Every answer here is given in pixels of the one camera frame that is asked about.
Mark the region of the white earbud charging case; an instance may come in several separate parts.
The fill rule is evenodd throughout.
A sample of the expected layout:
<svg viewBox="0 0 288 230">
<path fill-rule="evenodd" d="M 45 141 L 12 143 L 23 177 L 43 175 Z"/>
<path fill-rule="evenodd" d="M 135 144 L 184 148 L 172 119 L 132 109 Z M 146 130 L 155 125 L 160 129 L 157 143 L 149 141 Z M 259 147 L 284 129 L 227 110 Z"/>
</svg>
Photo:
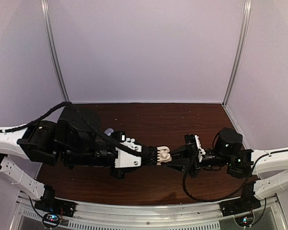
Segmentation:
<svg viewBox="0 0 288 230">
<path fill-rule="evenodd" d="M 170 154 L 170 148 L 167 146 L 157 147 L 157 165 L 161 165 L 163 163 L 171 162 L 172 157 Z"/>
</svg>

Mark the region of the purple earbud charging case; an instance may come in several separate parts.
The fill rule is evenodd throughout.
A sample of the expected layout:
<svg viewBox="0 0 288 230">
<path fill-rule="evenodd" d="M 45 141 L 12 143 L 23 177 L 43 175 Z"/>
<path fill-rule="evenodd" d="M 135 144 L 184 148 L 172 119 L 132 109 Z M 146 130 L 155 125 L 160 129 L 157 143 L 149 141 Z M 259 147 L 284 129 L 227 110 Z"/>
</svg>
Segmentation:
<svg viewBox="0 0 288 230">
<path fill-rule="evenodd" d="M 111 136 L 111 134 L 114 132 L 114 129 L 112 128 L 107 128 L 104 133 L 107 135 L 107 136 Z"/>
</svg>

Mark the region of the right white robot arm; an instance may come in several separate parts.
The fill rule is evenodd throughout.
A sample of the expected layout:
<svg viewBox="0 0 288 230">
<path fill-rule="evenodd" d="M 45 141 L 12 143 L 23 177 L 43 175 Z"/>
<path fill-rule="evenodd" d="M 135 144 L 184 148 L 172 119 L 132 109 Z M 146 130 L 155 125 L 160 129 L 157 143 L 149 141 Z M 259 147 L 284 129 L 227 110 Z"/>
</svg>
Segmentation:
<svg viewBox="0 0 288 230">
<path fill-rule="evenodd" d="M 197 135 L 185 135 L 185 144 L 174 151 L 158 147 L 158 164 L 183 173 L 182 188 L 194 201 L 205 202 L 188 191 L 186 178 L 195 178 L 200 170 L 213 171 L 224 166 L 227 174 L 243 179 L 239 188 L 224 199 L 241 193 L 237 208 L 247 211 L 256 201 L 261 201 L 280 191 L 288 189 L 288 147 L 271 150 L 243 149 L 243 136 L 232 128 L 221 129 L 212 142 L 204 149 Z"/>
</svg>

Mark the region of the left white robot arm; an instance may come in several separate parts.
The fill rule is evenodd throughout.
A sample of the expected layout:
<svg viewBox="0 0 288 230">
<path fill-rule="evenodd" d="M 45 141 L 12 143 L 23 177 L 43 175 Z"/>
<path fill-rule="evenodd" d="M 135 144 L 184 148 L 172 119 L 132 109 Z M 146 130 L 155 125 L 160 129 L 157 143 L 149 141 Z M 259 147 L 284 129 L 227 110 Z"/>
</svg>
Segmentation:
<svg viewBox="0 0 288 230">
<path fill-rule="evenodd" d="M 21 126 L 0 127 L 0 173 L 31 199 L 40 201 L 49 213 L 60 207 L 54 189 L 29 176 L 12 156 L 50 166 L 61 161 L 68 168 L 110 168 L 116 177 L 121 177 L 126 171 L 141 167 L 146 155 L 142 144 L 123 131 L 105 134 L 95 112 L 73 104 L 64 106 L 57 122 L 47 121 L 43 115 Z"/>
</svg>

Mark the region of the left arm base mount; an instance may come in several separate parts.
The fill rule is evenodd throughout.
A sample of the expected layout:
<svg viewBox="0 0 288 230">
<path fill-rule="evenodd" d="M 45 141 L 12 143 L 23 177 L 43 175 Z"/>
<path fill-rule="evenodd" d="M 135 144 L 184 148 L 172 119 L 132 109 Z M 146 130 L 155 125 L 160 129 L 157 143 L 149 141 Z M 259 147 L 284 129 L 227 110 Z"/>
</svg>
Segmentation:
<svg viewBox="0 0 288 230">
<path fill-rule="evenodd" d="M 73 201 L 55 198 L 55 190 L 50 185 L 45 185 L 44 189 L 44 193 L 40 200 L 35 201 L 34 208 L 44 212 L 72 218 L 76 203 Z"/>
</svg>

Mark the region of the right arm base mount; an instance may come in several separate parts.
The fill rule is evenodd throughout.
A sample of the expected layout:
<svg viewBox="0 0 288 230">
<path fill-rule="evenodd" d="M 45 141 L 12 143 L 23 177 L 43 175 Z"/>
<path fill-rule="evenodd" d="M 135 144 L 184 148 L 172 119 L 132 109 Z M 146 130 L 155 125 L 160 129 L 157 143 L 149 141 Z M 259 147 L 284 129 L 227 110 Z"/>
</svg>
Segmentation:
<svg viewBox="0 0 288 230">
<path fill-rule="evenodd" d="M 220 209 L 224 217 L 249 212 L 261 207 L 261 201 L 255 197 L 255 181 L 247 183 L 240 198 L 235 198 L 220 203 Z"/>
</svg>

